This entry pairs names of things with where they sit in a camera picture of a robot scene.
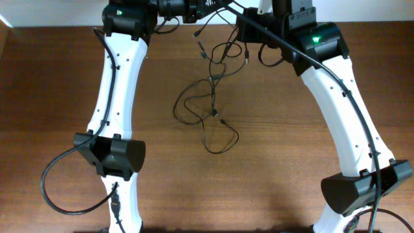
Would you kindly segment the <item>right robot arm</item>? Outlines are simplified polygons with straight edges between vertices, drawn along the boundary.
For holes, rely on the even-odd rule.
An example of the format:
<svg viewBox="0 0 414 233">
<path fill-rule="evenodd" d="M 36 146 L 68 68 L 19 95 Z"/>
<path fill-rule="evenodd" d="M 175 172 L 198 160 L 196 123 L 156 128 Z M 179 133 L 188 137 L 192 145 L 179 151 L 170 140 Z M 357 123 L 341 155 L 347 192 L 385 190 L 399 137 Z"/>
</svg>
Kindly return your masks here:
<svg viewBox="0 0 414 233">
<path fill-rule="evenodd" d="M 326 202 L 311 232 L 354 232 L 375 219 L 381 198 L 413 176 L 378 134 L 358 90 L 349 48 L 333 22 L 318 23 L 311 1 L 262 1 L 237 16 L 239 41 L 280 49 L 318 103 L 331 132 L 340 172 L 324 178 Z"/>
</svg>

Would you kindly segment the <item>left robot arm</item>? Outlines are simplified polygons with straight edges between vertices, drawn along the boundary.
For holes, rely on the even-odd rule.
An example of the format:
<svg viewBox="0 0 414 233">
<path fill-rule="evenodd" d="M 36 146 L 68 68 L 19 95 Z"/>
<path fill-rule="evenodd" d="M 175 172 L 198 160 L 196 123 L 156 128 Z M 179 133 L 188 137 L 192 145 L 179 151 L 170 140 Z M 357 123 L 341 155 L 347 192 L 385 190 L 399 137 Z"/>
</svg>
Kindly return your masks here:
<svg viewBox="0 0 414 233">
<path fill-rule="evenodd" d="M 105 61 L 96 107 L 86 133 L 74 136 L 80 154 L 102 178 L 109 195 L 106 232 L 140 232 L 137 179 L 146 145 L 132 138 L 138 75 L 159 16 L 195 23 L 222 1 L 110 1 L 102 12 Z"/>
</svg>

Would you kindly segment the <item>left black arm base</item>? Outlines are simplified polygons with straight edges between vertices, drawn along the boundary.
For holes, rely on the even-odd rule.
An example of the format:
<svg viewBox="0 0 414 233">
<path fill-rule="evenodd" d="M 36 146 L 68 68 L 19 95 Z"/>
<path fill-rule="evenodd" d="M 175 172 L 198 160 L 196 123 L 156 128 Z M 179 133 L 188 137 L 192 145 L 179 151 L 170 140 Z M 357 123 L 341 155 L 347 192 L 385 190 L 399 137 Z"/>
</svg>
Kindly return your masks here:
<svg viewBox="0 0 414 233">
<path fill-rule="evenodd" d="M 109 233 L 109 228 L 102 228 L 98 231 L 98 233 Z"/>
</svg>

